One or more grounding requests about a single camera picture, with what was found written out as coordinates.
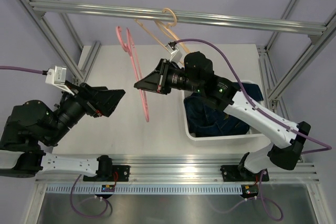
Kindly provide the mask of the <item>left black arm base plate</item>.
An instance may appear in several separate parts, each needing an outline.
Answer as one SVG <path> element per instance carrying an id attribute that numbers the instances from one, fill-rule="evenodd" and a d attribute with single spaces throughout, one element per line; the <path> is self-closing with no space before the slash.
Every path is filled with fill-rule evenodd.
<path id="1" fill-rule="evenodd" d="M 130 166 L 112 165 L 110 168 L 99 168 L 94 177 L 84 176 L 84 182 L 128 182 Z"/>

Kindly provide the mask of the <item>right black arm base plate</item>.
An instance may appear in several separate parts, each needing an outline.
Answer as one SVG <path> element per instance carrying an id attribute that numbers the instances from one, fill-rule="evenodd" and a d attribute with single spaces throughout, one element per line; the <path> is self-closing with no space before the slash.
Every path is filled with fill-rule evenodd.
<path id="1" fill-rule="evenodd" d="M 269 181 L 268 171 L 252 173 L 239 165 L 222 165 L 220 171 L 224 182 L 256 182 L 262 176 L 262 182 Z"/>

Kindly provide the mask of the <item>aluminium hanging rail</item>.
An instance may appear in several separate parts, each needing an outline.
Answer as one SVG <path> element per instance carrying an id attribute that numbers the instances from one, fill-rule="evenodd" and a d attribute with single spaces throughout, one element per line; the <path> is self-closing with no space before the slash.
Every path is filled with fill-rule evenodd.
<path id="1" fill-rule="evenodd" d="M 55 0 L 33 0 L 29 4 L 34 10 L 40 12 L 106 16 L 162 22 L 174 20 L 172 14 L 164 13 L 160 9 L 152 8 L 107 6 Z M 264 30 L 311 36 L 321 36 L 327 30 L 327 26 L 324 23 L 299 22 L 285 19 L 238 17 L 184 11 L 174 11 L 174 15 L 176 16 L 176 21 L 178 23 L 184 24 Z"/>

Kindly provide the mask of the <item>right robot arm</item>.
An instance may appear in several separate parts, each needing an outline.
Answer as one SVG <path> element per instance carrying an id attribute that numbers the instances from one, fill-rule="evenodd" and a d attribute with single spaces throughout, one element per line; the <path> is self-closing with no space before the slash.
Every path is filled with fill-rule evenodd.
<path id="1" fill-rule="evenodd" d="M 268 146 L 241 158 L 235 173 L 244 180 L 272 167 L 294 170 L 311 129 L 306 122 L 295 123 L 278 116 L 247 95 L 243 86 L 217 76 L 212 61 L 199 51 L 185 56 L 184 68 L 160 59 L 134 87 L 158 94 L 169 94 L 172 89 L 195 92 L 210 108 L 242 120 L 269 138 Z"/>

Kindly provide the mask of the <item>beige plastic hanger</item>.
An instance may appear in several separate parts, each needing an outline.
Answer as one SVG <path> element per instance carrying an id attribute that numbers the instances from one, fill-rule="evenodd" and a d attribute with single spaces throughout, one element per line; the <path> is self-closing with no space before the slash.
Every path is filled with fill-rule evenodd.
<path id="1" fill-rule="evenodd" d="M 171 41 L 177 41 L 180 40 L 178 36 L 173 32 L 171 27 L 175 27 L 177 25 L 177 16 L 176 14 L 169 8 L 163 8 L 162 13 L 170 13 L 173 21 L 163 23 L 162 21 L 154 21 L 158 29 L 167 36 Z M 134 19 L 134 21 L 144 30 L 146 31 L 159 45 L 161 45 L 167 52 L 168 49 L 166 49 L 166 45 L 164 45 L 158 38 L 155 36 L 151 31 L 149 31 L 143 23 L 141 23 L 138 19 Z"/>

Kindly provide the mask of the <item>dark blue denim skirt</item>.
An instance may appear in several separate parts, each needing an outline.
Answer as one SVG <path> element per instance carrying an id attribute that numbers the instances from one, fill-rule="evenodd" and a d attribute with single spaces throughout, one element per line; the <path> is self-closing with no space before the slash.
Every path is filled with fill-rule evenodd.
<path id="1" fill-rule="evenodd" d="M 188 131 L 196 137 L 245 135 L 250 130 L 242 120 L 210 108 L 197 93 L 185 97 L 183 103 Z"/>

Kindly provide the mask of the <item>white plastic basket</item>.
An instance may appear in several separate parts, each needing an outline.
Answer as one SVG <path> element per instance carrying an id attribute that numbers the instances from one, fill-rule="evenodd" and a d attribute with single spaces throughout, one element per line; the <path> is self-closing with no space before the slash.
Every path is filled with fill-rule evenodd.
<path id="1" fill-rule="evenodd" d="M 191 94 L 192 94 L 192 92 L 183 91 L 182 92 L 182 102 L 183 102 L 185 97 L 187 97 Z M 245 135 L 231 135 L 231 136 L 220 136 L 220 137 L 196 137 L 194 134 L 191 134 L 188 131 L 188 123 L 187 123 L 187 120 L 186 120 L 185 108 L 183 109 L 183 117 L 184 117 L 186 135 L 194 145 L 199 145 L 199 146 L 219 145 L 219 144 L 225 144 L 225 143 L 229 143 L 229 142 L 237 142 L 237 141 L 243 140 L 243 139 L 251 140 L 251 139 L 262 136 L 262 134 L 260 132 L 258 132 L 252 126 L 250 126 L 249 132 Z"/>

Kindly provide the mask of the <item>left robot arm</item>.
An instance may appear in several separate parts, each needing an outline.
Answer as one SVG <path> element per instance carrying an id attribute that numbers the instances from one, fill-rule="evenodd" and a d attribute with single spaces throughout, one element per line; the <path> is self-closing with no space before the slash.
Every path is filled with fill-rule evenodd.
<path id="1" fill-rule="evenodd" d="M 65 157 L 44 152 L 40 144 L 56 147 L 83 116 L 109 117 L 125 95 L 123 89 L 91 87 L 66 81 L 60 103 L 51 110 L 40 100 L 13 107 L 1 137 L 1 176 L 31 178 L 36 174 L 80 174 L 107 181 L 112 159 Z"/>

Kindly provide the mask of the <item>pink plastic hanger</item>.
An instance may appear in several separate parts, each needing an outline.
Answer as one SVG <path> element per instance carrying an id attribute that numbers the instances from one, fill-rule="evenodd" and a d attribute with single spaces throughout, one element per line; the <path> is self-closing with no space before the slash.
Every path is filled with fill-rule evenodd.
<path id="1" fill-rule="evenodd" d="M 115 32 L 116 32 L 121 48 L 124 50 L 124 52 L 126 52 L 129 55 L 131 59 L 135 79 L 136 81 L 140 81 L 140 79 L 142 79 L 142 72 L 141 72 L 140 63 L 139 63 L 139 57 L 136 51 L 136 47 L 135 47 L 130 29 L 129 28 L 126 29 L 126 38 L 127 38 L 126 42 L 124 42 L 122 39 L 122 28 L 120 26 L 117 26 L 115 30 L 116 30 Z M 142 103 L 142 109 L 144 112 L 145 120 L 146 122 L 149 122 L 150 118 L 149 118 L 149 108 L 148 108 L 146 92 L 139 89 L 139 94 L 140 94 L 140 99 Z"/>

